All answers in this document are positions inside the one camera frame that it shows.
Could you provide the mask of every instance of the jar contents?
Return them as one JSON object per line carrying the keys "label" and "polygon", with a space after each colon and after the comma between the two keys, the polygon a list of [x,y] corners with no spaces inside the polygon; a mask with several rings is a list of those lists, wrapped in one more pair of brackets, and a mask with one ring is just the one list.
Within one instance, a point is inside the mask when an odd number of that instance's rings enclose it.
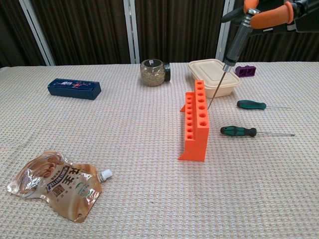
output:
{"label": "jar contents", "polygon": [[141,82],[147,86],[159,86],[164,82],[165,68],[157,59],[145,60],[141,63]]}
{"label": "jar contents", "polygon": [[111,175],[110,170],[98,173],[91,164],[69,163],[61,153],[44,151],[7,190],[23,198],[42,198],[58,214],[81,223],[102,192],[101,182]]}

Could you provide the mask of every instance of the food pouch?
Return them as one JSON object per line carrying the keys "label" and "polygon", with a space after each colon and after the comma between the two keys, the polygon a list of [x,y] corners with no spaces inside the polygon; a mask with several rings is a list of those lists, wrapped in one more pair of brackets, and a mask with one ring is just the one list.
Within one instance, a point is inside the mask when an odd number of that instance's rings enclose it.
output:
{"label": "food pouch", "polygon": [[97,172],[90,164],[73,164],[61,153],[44,151],[28,162],[7,190],[23,198],[42,198],[57,213],[77,223],[84,221],[102,192],[101,182],[112,172]]}

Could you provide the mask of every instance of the green screwdriver handle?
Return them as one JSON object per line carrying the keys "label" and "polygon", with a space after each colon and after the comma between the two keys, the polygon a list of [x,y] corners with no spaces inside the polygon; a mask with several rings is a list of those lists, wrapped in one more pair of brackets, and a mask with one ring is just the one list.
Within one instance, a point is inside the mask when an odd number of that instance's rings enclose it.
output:
{"label": "green screwdriver handle", "polygon": [[236,126],[227,126],[220,128],[220,132],[222,134],[228,136],[251,136],[254,137],[257,134],[257,130],[255,128],[247,129]]}
{"label": "green screwdriver handle", "polygon": [[237,102],[237,107],[247,109],[247,110],[264,110],[266,108],[265,103],[259,103],[255,101],[242,100]]}

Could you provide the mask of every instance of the orange test tube rack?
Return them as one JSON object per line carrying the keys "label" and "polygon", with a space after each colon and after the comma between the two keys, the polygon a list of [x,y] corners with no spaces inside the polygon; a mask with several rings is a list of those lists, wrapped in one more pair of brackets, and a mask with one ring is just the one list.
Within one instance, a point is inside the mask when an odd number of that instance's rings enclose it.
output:
{"label": "orange test tube rack", "polygon": [[185,149],[179,160],[204,161],[209,132],[209,120],[204,81],[195,81],[195,92],[186,92]]}

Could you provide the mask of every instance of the beige container lid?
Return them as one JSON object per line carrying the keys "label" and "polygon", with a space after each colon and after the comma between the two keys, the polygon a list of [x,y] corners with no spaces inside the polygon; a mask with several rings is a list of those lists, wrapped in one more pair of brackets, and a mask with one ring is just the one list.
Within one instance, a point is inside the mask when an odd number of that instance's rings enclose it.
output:
{"label": "beige container lid", "polygon": [[[193,75],[198,80],[203,80],[206,88],[217,88],[224,71],[224,63],[217,59],[206,59],[191,61],[188,64]],[[228,72],[220,87],[234,87],[240,85],[241,81],[234,72]]]}

